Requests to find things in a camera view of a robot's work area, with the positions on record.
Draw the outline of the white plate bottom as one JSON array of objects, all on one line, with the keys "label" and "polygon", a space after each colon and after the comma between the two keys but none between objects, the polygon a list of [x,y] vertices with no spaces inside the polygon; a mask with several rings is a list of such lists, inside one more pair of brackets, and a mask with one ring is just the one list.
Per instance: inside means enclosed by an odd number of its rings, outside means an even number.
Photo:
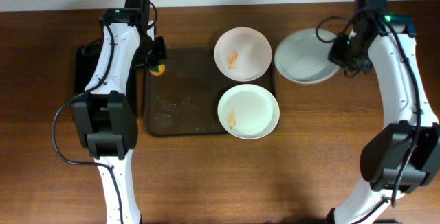
[{"label": "white plate bottom", "polygon": [[221,96],[217,116],[229,134],[241,139],[259,139],[276,128],[281,111],[270,91],[258,85],[241,84]]}]

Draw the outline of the white plate top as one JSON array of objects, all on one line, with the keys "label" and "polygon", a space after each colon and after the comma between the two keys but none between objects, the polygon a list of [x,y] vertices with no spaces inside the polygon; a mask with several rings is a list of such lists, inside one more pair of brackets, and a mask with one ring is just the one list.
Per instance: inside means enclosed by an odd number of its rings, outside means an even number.
[{"label": "white plate top", "polygon": [[214,47],[214,61],[229,79],[249,82],[260,78],[272,63],[272,48],[266,37],[249,27],[223,33]]}]

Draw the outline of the black rectangular tray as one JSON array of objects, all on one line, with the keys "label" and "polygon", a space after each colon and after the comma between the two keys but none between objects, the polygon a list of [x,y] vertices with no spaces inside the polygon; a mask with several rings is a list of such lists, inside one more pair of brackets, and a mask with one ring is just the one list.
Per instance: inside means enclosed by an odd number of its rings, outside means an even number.
[{"label": "black rectangular tray", "polygon": [[[90,44],[83,45],[78,48],[76,52],[74,93],[83,92],[86,85],[91,80],[95,68],[98,64],[101,47],[102,42],[99,40],[94,40]],[[138,117],[136,87],[136,69],[130,67],[129,77],[126,84],[126,98],[135,117]]]}]

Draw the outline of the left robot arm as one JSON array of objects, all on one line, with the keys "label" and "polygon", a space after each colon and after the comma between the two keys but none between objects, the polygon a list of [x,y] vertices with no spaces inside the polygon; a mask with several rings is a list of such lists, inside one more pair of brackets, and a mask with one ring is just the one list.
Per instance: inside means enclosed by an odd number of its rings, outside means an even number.
[{"label": "left robot arm", "polygon": [[156,18],[139,8],[109,8],[100,19],[100,53],[84,91],[71,104],[83,148],[97,167],[108,223],[141,223],[132,157],[138,141],[135,71],[157,67],[165,56]]}]

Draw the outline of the white plate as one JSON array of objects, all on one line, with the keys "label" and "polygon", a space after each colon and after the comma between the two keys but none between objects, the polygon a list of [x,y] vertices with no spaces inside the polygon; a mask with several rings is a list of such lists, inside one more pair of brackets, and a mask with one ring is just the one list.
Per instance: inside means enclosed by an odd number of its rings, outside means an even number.
[{"label": "white plate", "polygon": [[258,85],[241,84],[221,96],[217,116],[229,134],[241,139],[259,139],[276,128],[281,111],[270,91]]},{"label": "white plate", "polygon": [[260,78],[272,63],[272,48],[266,37],[249,27],[223,33],[214,47],[214,61],[229,79],[249,82]]}]

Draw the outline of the light blue plate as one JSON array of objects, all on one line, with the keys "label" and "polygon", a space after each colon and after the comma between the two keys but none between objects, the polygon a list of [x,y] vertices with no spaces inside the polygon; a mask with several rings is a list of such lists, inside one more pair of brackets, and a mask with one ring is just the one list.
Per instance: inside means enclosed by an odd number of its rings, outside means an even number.
[{"label": "light blue plate", "polygon": [[324,82],[340,69],[328,60],[332,44],[329,41],[335,34],[314,28],[298,30],[285,37],[274,53],[274,65],[286,79],[304,85]]}]

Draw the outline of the yellow green sponge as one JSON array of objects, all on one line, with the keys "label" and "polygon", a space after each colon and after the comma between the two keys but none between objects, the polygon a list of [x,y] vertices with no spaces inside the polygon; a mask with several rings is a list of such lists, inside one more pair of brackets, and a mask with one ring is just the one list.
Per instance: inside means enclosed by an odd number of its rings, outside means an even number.
[{"label": "yellow green sponge", "polygon": [[166,66],[164,64],[156,65],[149,69],[153,76],[161,76],[165,72]]}]

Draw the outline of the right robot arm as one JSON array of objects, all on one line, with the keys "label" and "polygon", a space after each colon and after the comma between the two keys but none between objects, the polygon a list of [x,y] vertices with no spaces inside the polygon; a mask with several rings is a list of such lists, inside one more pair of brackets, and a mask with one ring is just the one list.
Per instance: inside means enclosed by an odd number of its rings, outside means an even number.
[{"label": "right robot arm", "polygon": [[359,183],[326,222],[374,223],[387,207],[435,178],[439,118],[419,73],[412,19],[363,10],[349,25],[351,33],[342,31],[333,40],[329,60],[352,74],[375,69],[384,127],[362,149]]}]

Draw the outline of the brown plastic serving tray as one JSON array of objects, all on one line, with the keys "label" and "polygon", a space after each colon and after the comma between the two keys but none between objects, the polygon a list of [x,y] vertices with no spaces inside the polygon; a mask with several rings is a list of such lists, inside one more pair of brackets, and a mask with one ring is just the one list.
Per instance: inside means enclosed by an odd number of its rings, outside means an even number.
[{"label": "brown plastic serving tray", "polygon": [[164,73],[145,76],[144,125],[154,137],[223,135],[217,107],[221,96],[240,82],[218,69],[214,50],[167,50]]}]

